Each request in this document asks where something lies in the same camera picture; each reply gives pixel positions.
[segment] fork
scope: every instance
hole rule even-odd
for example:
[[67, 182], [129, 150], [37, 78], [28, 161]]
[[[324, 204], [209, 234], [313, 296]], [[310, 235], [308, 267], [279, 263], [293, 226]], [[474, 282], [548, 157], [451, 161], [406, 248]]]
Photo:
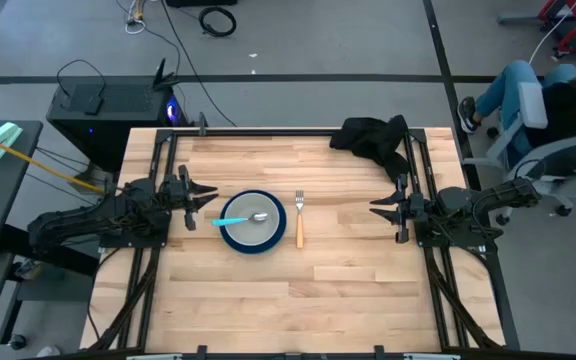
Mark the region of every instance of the fork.
[[304, 191], [297, 190], [297, 249], [304, 247], [304, 225], [301, 219], [301, 210], [304, 208]]

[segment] jeans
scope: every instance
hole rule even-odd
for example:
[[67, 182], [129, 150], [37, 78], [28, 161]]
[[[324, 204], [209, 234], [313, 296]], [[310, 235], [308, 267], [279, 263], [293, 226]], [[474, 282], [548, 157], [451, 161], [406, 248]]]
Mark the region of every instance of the jeans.
[[[548, 87], [559, 82], [568, 82], [576, 78], [574, 65], [562, 64], [545, 76], [541, 86]], [[520, 82], [539, 83], [535, 71], [523, 60], [515, 60], [497, 76], [488, 90], [477, 99], [476, 111], [483, 117], [488, 117], [501, 106], [501, 124], [504, 129], [517, 120], [519, 112]], [[523, 128], [519, 129], [512, 140], [512, 145], [520, 155], [526, 155], [532, 146]]]

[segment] black cloth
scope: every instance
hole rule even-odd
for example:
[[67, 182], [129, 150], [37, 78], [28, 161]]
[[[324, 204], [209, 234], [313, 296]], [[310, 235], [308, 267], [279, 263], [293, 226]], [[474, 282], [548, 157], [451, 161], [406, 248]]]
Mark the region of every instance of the black cloth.
[[545, 129], [526, 128], [532, 147], [576, 136], [576, 90], [567, 83], [557, 83], [543, 89], [548, 116]]
[[330, 139], [330, 147], [350, 150], [353, 155], [372, 159], [386, 169], [394, 183], [400, 174], [408, 173], [408, 161], [396, 152], [408, 125], [402, 115], [388, 123], [374, 118], [348, 118]]

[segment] wooden fork handle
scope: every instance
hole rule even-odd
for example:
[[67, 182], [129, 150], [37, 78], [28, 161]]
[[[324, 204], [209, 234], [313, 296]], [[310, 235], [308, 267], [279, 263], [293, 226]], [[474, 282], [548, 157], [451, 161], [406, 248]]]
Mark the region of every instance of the wooden fork handle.
[[304, 247], [304, 223], [301, 214], [297, 215], [297, 249]]

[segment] plate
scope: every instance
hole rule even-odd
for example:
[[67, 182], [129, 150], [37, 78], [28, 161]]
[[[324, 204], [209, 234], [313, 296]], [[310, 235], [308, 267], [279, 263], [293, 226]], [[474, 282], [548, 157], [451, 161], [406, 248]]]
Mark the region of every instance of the plate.
[[279, 200], [261, 190], [247, 190], [230, 199], [221, 211], [221, 219], [248, 218], [254, 213], [267, 213], [262, 223], [246, 221], [219, 228], [221, 236], [233, 249], [258, 254], [279, 242], [286, 231], [286, 211]]

